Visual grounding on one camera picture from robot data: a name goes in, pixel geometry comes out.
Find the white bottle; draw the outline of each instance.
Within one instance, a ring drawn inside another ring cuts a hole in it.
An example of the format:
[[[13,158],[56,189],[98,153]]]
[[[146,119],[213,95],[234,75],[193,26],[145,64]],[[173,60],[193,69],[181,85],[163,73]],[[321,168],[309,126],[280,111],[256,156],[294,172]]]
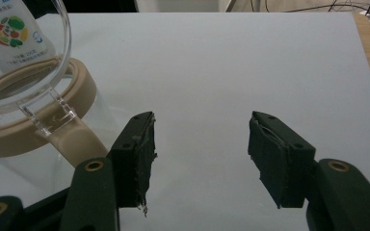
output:
[[[22,0],[0,0],[0,70],[4,73],[55,55],[53,44]]]

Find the white table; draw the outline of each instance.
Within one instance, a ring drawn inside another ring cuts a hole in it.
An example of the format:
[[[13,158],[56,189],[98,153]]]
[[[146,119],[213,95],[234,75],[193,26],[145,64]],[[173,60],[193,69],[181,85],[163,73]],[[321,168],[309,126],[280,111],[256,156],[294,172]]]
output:
[[[120,210],[121,230],[306,230],[305,209],[278,210],[248,156],[253,110],[370,180],[370,69],[350,13],[70,19],[72,57],[118,123],[156,114],[148,215]]]

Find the clear plastic rim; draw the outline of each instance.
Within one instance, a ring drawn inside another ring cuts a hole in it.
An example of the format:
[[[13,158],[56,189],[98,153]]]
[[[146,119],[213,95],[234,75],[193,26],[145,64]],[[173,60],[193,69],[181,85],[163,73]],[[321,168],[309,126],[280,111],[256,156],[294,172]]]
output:
[[[65,45],[63,49],[64,53],[63,56],[61,57],[60,64],[53,70],[57,71],[57,73],[53,74],[54,75],[53,78],[43,79],[39,81],[25,92],[11,96],[4,100],[0,100],[0,114],[6,114],[18,110],[20,105],[23,105],[33,100],[34,98],[38,97],[42,92],[45,92],[49,88],[54,88],[62,80],[63,75],[66,72],[71,49],[70,21],[63,1],[52,0],[52,3],[55,5],[56,10],[58,11],[60,17],[62,18],[65,39]]]

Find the colorful logo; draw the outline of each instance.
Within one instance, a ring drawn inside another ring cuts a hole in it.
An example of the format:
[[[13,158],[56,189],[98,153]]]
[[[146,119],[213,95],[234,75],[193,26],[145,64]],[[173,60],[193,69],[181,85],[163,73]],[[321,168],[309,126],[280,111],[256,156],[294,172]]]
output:
[[[18,16],[5,17],[0,22],[0,44],[20,47],[28,38],[28,29]]]

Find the beige plastic rim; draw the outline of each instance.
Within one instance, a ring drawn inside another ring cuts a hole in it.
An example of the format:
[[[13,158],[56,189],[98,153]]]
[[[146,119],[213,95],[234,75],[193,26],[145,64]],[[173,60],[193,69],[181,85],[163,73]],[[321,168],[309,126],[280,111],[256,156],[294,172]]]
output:
[[[67,73],[72,75],[69,86],[61,93],[62,98],[72,107],[81,118],[92,106],[95,95],[95,82],[80,61],[70,59]],[[38,112],[38,115],[53,115],[61,110],[55,104],[49,105]],[[35,150],[48,143],[28,119],[23,118],[16,122],[0,126],[0,157],[10,157]]]

